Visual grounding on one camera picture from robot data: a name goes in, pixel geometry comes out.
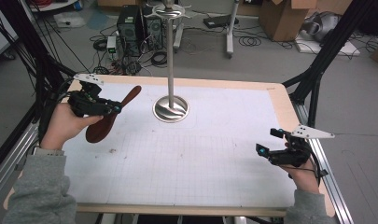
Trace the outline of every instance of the human hand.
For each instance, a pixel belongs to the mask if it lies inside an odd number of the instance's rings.
[[[102,118],[103,116],[79,118],[73,113],[70,104],[58,104],[54,109],[40,147],[44,149],[62,149],[67,140],[75,137],[85,127],[98,122]]]
[[[311,193],[319,193],[319,187],[315,178],[315,168],[311,163],[311,159],[308,159],[308,161],[300,167],[294,167],[292,165],[281,165],[280,167],[291,175],[297,189]]]

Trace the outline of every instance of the gray sweater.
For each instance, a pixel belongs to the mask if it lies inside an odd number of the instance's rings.
[[[8,201],[4,223],[75,223],[76,201],[67,194],[69,177],[64,175],[65,156],[28,156],[22,177]],[[323,194],[296,190],[285,223],[331,223]]]

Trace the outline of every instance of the silver base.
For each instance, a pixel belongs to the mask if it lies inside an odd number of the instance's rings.
[[[184,119],[189,113],[189,104],[181,97],[174,96],[174,106],[169,106],[169,96],[160,98],[153,106],[153,113],[157,119],[175,123]]]

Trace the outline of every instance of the floor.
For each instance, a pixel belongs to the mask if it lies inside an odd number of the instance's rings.
[[[87,24],[62,29],[59,35],[86,67],[93,68],[99,59],[89,38],[115,25],[117,17],[105,14],[94,5],[85,7],[79,15]],[[198,14],[191,20],[184,20],[185,27],[189,24],[205,28],[202,24],[205,17]],[[239,19],[235,35],[247,35],[242,31],[261,32],[257,18]],[[249,27],[257,28],[239,32],[239,29]],[[114,30],[108,29],[105,34]],[[235,37],[234,53],[229,59],[225,53],[225,31],[217,31],[220,33],[185,30],[181,48],[174,55],[175,77],[281,83],[305,71],[315,58],[314,54],[298,53],[294,46],[282,47],[264,38],[259,39],[258,46],[243,46],[240,41],[251,39]],[[75,71],[85,70],[56,34],[51,36],[63,63]],[[357,224],[378,223],[378,63],[362,48],[367,40],[366,37],[352,40],[360,48],[358,57],[338,56],[329,66],[322,79],[316,118],[317,129],[336,133],[335,139],[321,143]],[[104,57],[101,65],[109,64]],[[166,77],[167,71],[149,66],[138,76]],[[34,100],[34,90],[21,61],[0,58],[0,146]],[[0,222],[5,213],[1,204],[16,175],[0,193]],[[77,223],[92,223],[96,217],[97,214],[77,214]]]

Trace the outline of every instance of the computer tower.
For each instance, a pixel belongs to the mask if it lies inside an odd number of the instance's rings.
[[[162,20],[159,17],[145,17],[150,15],[152,7],[143,7],[142,13],[144,15],[144,24],[146,32],[146,42],[149,50],[163,48],[163,29]]]
[[[135,57],[140,56],[140,48],[145,37],[140,7],[138,5],[122,6],[117,28],[124,51],[123,54]]]

